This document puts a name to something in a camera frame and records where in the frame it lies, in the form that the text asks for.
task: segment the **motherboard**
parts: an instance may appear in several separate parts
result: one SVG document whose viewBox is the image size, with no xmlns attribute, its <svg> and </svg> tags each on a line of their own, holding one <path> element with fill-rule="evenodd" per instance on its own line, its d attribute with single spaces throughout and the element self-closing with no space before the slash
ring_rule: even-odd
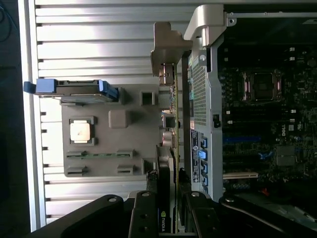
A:
<svg viewBox="0 0 317 238">
<path fill-rule="evenodd" d="M 223 181 L 242 191 L 317 177 L 317 47 L 218 49 Z"/>
</svg>

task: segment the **mesh grille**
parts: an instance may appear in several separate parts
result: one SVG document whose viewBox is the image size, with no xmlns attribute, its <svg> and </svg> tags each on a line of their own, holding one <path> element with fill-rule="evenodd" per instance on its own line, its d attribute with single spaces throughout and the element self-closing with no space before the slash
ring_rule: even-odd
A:
<svg viewBox="0 0 317 238">
<path fill-rule="evenodd" d="M 199 64 L 193 68 L 195 124 L 206 126 L 206 70 Z"/>
</svg>

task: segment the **label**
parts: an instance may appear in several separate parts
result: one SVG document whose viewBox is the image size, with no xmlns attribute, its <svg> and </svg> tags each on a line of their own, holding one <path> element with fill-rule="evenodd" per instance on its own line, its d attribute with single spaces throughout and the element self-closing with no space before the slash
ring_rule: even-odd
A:
<svg viewBox="0 0 317 238">
<path fill-rule="evenodd" d="M 191 128 L 192 130 L 195 129 L 195 122 L 194 122 L 193 120 L 190 120 L 190 128 Z"/>
<path fill-rule="evenodd" d="M 192 182 L 199 182 L 199 139 L 198 132 L 191 130 L 191 150 L 192 150 Z"/>
<path fill-rule="evenodd" d="M 165 229 L 166 229 L 166 225 L 165 225 L 165 220 L 166 220 L 166 213 L 164 211 L 162 211 L 161 213 L 161 219 L 162 219 L 162 222 L 161 222 L 161 231 L 162 232 L 165 232 Z"/>
</svg>

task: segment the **sata port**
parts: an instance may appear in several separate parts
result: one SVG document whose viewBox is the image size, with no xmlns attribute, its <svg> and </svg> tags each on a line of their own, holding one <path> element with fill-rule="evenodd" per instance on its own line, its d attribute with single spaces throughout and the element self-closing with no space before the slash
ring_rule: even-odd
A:
<svg viewBox="0 0 317 238">
<path fill-rule="evenodd" d="M 202 182 L 204 185 L 208 186 L 208 176 L 202 171 Z"/>
<path fill-rule="evenodd" d="M 202 148 L 208 148 L 207 138 L 202 138 L 202 141 L 200 142 L 200 146 Z"/>
<path fill-rule="evenodd" d="M 206 162 L 201 161 L 201 168 L 202 168 L 202 172 L 204 172 L 205 174 L 208 174 L 208 165 L 206 164 Z"/>
<path fill-rule="evenodd" d="M 206 193 L 206 194 L 208 194 L 208 187 L 205 186 L 205 185 L 203 185 L 203 192 Z"/>
<path fill-rule="evenodd" d="M 207 161 L 207 151 L 206 150 L 199 150 L 198 155 L 201 159 Z"/>
</svg>

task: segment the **blue memory slot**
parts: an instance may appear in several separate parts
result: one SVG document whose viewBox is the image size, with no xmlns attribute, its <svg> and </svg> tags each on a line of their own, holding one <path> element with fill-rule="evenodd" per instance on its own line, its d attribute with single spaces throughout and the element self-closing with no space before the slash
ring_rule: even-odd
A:
<svg viewBox="0 0 317 238">
<path fill-rule="evenodd" d="M 239 142 L 260 142 L 260 136 L 236 136 L 236 137 L 223 137 L 223 143 L 239 143 Z"/>
</svg>

